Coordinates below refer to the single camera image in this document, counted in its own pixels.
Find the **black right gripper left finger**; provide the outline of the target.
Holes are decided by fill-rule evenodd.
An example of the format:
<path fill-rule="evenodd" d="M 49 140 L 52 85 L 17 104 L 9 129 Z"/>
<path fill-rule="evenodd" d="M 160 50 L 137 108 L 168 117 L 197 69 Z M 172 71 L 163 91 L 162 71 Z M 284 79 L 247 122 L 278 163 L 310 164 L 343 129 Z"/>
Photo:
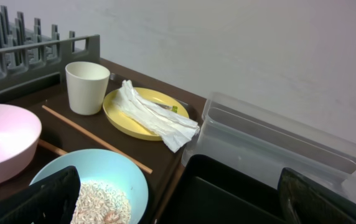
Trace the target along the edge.
<path fill-rule="evenodd" d="M 74 166 L 0 201 L 0 224 L 70 223 L 80 191 Z"/>

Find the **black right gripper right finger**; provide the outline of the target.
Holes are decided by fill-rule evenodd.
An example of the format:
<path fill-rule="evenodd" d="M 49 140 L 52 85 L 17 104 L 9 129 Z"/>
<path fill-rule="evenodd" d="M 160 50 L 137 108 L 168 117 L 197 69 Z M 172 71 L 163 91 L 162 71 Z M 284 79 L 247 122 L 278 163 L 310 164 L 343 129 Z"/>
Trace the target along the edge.
<path fill-rule="evenodd" d="M 291 168 L 281 172 L 278 195 L 288 223 L 356 224 L 356 203 Z"/>

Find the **green chopstick wrapper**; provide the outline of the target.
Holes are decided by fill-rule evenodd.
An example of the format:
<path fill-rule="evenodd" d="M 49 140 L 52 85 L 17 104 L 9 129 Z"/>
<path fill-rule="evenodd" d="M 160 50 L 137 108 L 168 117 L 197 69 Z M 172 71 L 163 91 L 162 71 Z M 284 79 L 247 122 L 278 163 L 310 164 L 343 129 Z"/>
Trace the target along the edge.
<path fill-rule="evenodd" d="M 160 106 L 161 108 L 166 109 L 166 110 L 170 110 L 175 113 L 177 112 L 177 106 L 169 106 L 169 105 L 164 105 L 164 104 L 160 104 L 160 103 L 158 103 L 157 105 Z"/>

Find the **cream plastic cup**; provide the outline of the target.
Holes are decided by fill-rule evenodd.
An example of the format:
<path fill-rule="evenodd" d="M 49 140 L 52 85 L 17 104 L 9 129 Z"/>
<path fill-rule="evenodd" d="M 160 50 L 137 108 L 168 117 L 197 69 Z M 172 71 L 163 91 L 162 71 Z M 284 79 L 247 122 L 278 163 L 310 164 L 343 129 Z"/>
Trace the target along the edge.
<path fill-rule="evenodd" d="M 97 63 L 72 62 L 65 67 L 70 109 L 80 115 L 101 110 L 110 71 Z"/>

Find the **white napkin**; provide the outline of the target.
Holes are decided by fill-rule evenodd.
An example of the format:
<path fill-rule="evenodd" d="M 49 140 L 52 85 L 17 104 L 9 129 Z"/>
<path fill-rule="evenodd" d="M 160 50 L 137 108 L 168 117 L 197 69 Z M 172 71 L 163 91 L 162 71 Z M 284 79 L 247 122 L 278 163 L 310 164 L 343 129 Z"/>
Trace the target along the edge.
<path fill-rule="evenodd" d="M 172 152 L 177 152 L 200 131 L 198 122 L 144 99 L 130 80 L 122 82 L 112 102 L 126 116 L 160 136 Z"/>

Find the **rice leftovers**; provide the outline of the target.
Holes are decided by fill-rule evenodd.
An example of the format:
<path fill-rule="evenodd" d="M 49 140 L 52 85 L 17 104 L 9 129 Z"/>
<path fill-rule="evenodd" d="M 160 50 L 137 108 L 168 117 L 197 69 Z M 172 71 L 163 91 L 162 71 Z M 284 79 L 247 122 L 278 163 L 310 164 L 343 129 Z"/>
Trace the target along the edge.
<path fill-rule="evenodd" d="M 70 224 L 127 224 L 130 220 L 131 204 L 125 192 L 107 182 L 81 183 Z"/>

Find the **light blue bowl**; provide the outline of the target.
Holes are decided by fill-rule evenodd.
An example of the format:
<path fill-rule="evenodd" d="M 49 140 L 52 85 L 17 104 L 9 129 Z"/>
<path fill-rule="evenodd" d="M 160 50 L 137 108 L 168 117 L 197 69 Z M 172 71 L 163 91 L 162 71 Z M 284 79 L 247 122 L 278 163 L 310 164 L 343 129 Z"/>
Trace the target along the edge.
<path fill-rule="evenodd" d="M 141 169 L 121 154 L 104 149 L 82 149 L 54 159 L 33 178 L 32 184 L 74 166 L 82 182 L 96 180 L 110 183 L 126 193 L 131 204 L 131 220 L 139 223 L 148 204 L 148 184 Z"/>

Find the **pink bowl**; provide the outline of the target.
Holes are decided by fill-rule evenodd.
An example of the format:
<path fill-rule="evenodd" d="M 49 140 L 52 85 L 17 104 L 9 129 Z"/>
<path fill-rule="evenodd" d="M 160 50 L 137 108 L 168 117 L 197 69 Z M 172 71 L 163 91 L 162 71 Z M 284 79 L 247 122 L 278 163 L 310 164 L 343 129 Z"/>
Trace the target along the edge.
<path fill-rule="evenodd" d="M 42 123 L 33 112 L 0 104 L 0 183 L 30 164 L 41 132 Z"/>

